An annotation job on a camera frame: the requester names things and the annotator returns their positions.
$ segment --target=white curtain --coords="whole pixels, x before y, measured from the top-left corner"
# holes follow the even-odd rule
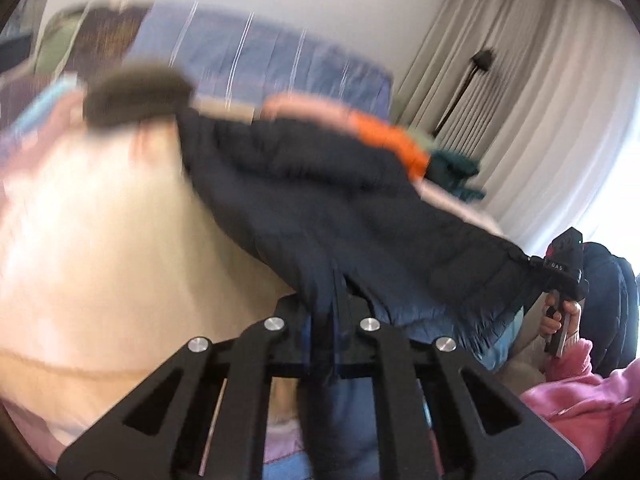
[[[484,46],[494,67],[476,76],[438,140],[481,159],[478,207],[542,254],[584,216],[628,137],[640,35],[607,0],[448,0],[399,89],[399,123],[433,131]],[[480,139],[460,144],[472,130]]]
[[[640,36],[606,0],[556,0],[542,51],[475,184],[507,236],[542,254],[587,211],[629,133]]]
[[[555,0],[448,0],[400,85],[392,114],[432,132],[458,93],[470,58],[490,47],[489,73],[478,73],[438,136],[441,147],[479,158],[528,78]]]

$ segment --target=dark blue jacket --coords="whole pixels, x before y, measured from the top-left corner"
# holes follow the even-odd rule
[[[638,287],[631,265],[597,243],[584,244],[584,276],[589,294],[580,335],[593,342],[591,364],[607,377],[625,368],[638,344]]]
[[[476,355],[540,293],[520,248],[421,201],[387,150],[291,120],[241,124],[193,110],[177,119],[196,192],[226,234],[298,293],[329,368],[346,280],[372,316],[408,337],[450,335]],[[370,381],[324,379],[301,388],[316,478],[375,476]]]

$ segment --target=metal screw cap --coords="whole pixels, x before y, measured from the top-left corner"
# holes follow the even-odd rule
[[[209,348],[209,341],[205,337],[194,337],[189,341],[187,345],[189,350],[194,353],[204,352],[207,348]]]
[[[264,320],[264,327],[269,332],[277,332],[284,328],[284,319],[281,317],[270,317],[269,319]]]
[[[380,330],[380,322],[375,317],[366,317],[360,322],[360,328],[365,332]]]
[[[439,337],[436,339],[436,348],[441,352],[453,352],[457,346],[456,342],[450,337]]]

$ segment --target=green fabric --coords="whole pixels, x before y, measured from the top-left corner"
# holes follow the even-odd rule
[[[56,71],[71,46],[81,17],[80,13],[62,18],[52,30],[45,31],[36,59],[36,74],[50,75]]]
[[[433,153],[438,149],[438,141],[422,130],[407,127],[406,134],[427,154]]]

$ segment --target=jacket sleeve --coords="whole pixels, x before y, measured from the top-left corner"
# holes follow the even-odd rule
[[[545,375],[548,382],[561,381],[591,374],[589,353],[593,343],[580,339],[567,349],[561,358],[551,358],[545,363]]]

